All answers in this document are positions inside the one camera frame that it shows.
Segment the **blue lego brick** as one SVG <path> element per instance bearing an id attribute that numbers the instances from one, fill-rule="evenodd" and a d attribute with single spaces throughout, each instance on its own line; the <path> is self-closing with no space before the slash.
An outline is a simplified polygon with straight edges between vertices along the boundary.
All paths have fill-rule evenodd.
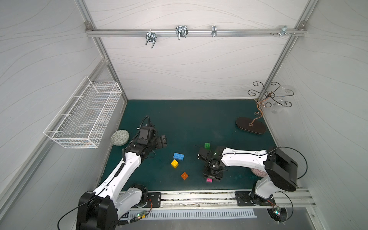
<path id="1" fill-rule="evenodd" d="M 183 161 L 184 160 L 184 157 L 185 157 L 185 155 L 184 154 L 181 154 L 181 153 L 174 153 L 173 154 L 173 158 L 175 160 Z"/>

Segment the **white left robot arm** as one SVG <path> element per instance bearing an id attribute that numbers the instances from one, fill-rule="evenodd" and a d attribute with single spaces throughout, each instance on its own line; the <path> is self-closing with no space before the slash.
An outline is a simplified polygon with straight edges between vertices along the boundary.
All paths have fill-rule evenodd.
<path id="1" fill-rule="evenodd" d="M 114 230 L 130 208 L 145 205 L 148 199 L 146 186 L 134 184 L 123 195 L 119 194 L 145 157 L 164 147 L 167 147 L 165 135 L 130 144 L 108 178 L 93 192 L 85 192 L 79 199 L 76 229 Z"/>

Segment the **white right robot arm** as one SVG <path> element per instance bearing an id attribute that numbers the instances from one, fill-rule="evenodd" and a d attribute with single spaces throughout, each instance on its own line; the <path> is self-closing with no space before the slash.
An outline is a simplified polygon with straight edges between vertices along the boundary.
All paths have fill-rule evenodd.
<path id="1" fill-rule="evenodd" d="M 205 162 L 204 176 L 213 180 L 222 179 L 226 166 L 251 168 L 266 173 L 249 194 L 249 201 L 254 204 L 267 200 L 280 189 L 288 192 L 297 189 L 298 164 L 280 148 L 258 151 L 225 147 L 211 151 L 200 148 L 197 157 Z"/>

